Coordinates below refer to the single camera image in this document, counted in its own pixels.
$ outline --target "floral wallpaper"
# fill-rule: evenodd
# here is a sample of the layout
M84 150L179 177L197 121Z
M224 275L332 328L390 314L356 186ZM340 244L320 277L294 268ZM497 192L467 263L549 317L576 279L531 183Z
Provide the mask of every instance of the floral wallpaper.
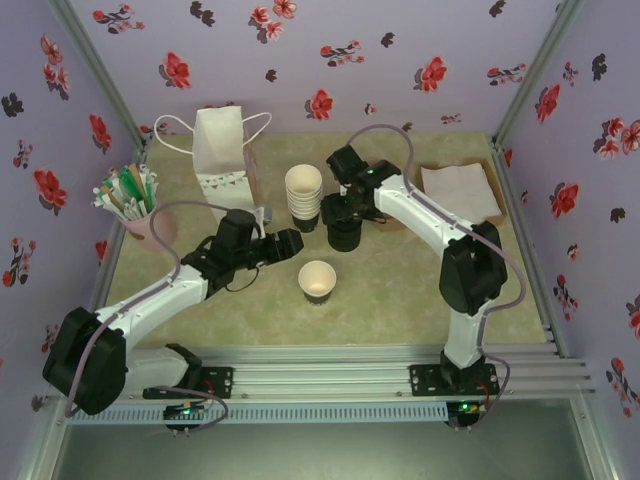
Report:
M0 464L17 478L48 352L108 255L92 187L135 147L46 2L5 5L0 38Z
M628 479L640 470L637 18L635 0L585 2L505 142L558 324L591 367Z
M246 116L272 112L270 131L354 131L375 114L413 131L493 134L558 0L71 4L139 126L233 101Z

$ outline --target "beige tabletop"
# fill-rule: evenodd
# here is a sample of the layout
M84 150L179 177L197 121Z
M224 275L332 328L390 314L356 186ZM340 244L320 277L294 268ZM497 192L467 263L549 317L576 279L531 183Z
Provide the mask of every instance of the beige tabletop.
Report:
M286 208L284 175L292 166L309 163L323 173L325 193L338 190L325 161L342 146L348 134L264 134L253 143L260 183L274 208L267 232L293 228ZM491 154L484 134L411 134L416 162L460 164L468 158ZM171 136L182 148L191 137ZM406 160L407 147L396 134L367 134L355 142L363 159L387 159L398 166ZM191 157L167 149L154 140L147 163L158 173L158 196L174 200L202 200ZM207 208L177 206L178 239L173 245L180 256L192 251L217 224ZM503 248L522 265L509 219L500 227ZM365 222L362 241L353 252L331 249L326 228L303 234L304 249L292 259L267 266L248 289L221 291L192 306L151 332L142 346L177 342L185 347L215 345L389 345L443 344L449 328L449 308L438 292L440 261L422 240L408 229L381 232ZM312 306L297 284L300 268L310 260L324 260L337 272L338 281L328 303ZM125 235L108 303L123 300L169 272L167 253L149 253L131 235ZM253 272L238 272L230 288L245 285ZM516 297L518 281L509 271L498 303ZM491 316L488 343L538 343L545 337L531 296L518 307Z

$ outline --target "pink cup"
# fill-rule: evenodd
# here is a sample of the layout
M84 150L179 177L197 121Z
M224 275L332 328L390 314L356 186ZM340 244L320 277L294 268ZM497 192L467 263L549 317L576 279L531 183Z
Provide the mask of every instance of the pink cup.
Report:
M138 240L140 245L142 245L146 250L149 250L150 252L161 252L164 250L164 247L160 245L151 234L151 214L140 220L120 220L120 223L124 225L131 236ZM169 245L172 245L178 236L176 221L168 208L165 208L155 216L153 219L153 228L158 236Z

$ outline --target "bag handle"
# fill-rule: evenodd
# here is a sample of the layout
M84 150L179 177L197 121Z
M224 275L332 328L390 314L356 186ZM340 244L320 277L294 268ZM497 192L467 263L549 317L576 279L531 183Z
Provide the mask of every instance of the bag handle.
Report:
M243 147L245 145L248 145L249 143L251 143L258 135L260 135L262 133L262 131L265 128L267 128L269 126L269 124L271 123L271 119L273 118L273 115L271 115L269 112L262 112L262 113L257 113L256 115L253 115L252 117L247 117L244 120L242 120L242 123L244 123L247 120L253 120L254 118L263 117L265 115L269 116L269 118L267 119L267 122L262 127L260 127L256 133L253 134L253 137L251 137L249 140L247 140L246 142L244 142L242 144Z
M187 127L189 130L191 130L193 132L193 128L191 128L189 125L187 125L186 123L184 123L180 118L174 116L174 115L160 115L158 118L156 118L155 123L153 124L153 134L155 135L155 137L158 139L158 141L163 144L165 147L169 147L171 150L175 150L176 152L180 152L180 153L186 153L187 155L193 155L193 152L190 152L189 150L183 150L182 148L178 148L174 145L171 145L167 142L165 142L164 140L162 140L162 138L160 138L160 135L158 135L158 122L160 120L162 120L163 118L171 118L177 122L180 122L182 125L184 125L185 127Z
M269 126L269 124L271 123L271 119L273 118L273 115L271 115L271 113L269 112L262 112L262 113L258 113L256 115L253 115L251 117L247 117L245 119L242 120L242 123L248 121L248 120L253 120L254 118L258 118L258 117L263 117L265 115L268 115L269 118L267 119L267 121L265 122L265 124L260 127L258 129L258 131L256 133L253 134L253 136L247 140L246 142L244 142L242 144L242 146L244 147L245 145L248 145L249 143L251 143L258 135L260 135L265 128L267 128ZM183 150L182 148L178 148L174 145L171 145L170 143L165 142L164 140L162 140L162 138L160 138L160 135L158 134L158 122L160 120L162 120L163 118L171 118L173 120L176 120L177 122L181 123L182 125L184 125L185 127L187 127L189 130L191 130L191 132L193 132L193 128L191 128L189 125L187 125L185 122L182 121L182 119L174 116L174 115L160 115L158 118L156 118L156 121L153 124L153 134L155 135L155 137L158 139L158 141L163 144L165 147L169 147L171 150L175 150L176 152L180 152L180 153L186 153L187 155L193 155L193 152L190 152L189 150Z

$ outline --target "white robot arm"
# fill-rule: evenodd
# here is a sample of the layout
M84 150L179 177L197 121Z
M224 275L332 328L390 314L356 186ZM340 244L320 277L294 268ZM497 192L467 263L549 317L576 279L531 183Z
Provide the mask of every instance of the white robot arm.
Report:
M465 378L468 381L484 361L478 346L481 319L506 281L506 268L499 256L443 222L415 195L499 246L497 230L486 222L471 225L422 193L410 194L395 166L386 161L369 166L350 146L336 151L327 163L346 194L332 194L322 200L325 224L361 222L386 213L404 223L442 259L440 292L451 307L449 338L441 359L443 376L452 385ZM82 308L70 312L45 364L45 380L69 395L89 338L101 324L110 322L91 350L81 376L74 401L82 410L99 413L123 393L160 385L193 389L194 381L199 381L193 370L200 364L186 349L178 345L155 351L132 349L179 311L226 287L236 270L279 262L303 248L300 233L295 230L252 240L255 227L253 215L231 210L221 221L217 235L205 239L183 258L179 271L170 272L118 304L94 313Z
M260 227L253 214L230 210L217 234L186 255L179 269L115 305L93 313L83 308L70 312L45 363L45 380L69 396L78 381L74 377L81 357L96 335L86 363L80 368L82 375L73 399L86 413L99 413L122 393L145 388L177 386L195 390L201 382L201 362L188 350L179 345L155 351L132 349L179 311L225 288L237 270L277 263L303 248L296 230L252 239L255 229Z
M478 345L483 314L500 294L507 273L502 257L455 225L499 248L497 229L489 222L472 225L418 189L408 191L412 185L405 183L396 166L386 160L369 165L350 145L336 150L327 164L341 185L340 193L322 200L322 218L328 228L346 231L349 224L388 214L438 254L442 260L440 293L451 307L449 338L441 355L443 377L451 385L473 381L484 363Z
M391 215L402 222L411 231L423 239L442 259L445 249L452 240L460 240L465 235L436 217L425 209L407 192L402 175L393 175L382 181L380 188L374 193L375 206L383 213ZM446 212L440 205L433 202L420 191L414 195ZM457 223L472 229L471 222L448 214ZM478 330L484 311L493 304L494 300L488 299L474 315L468 315L451 308L449 337L444 347L447 358L458 368L467 368L480 358L480 349L477 345Z

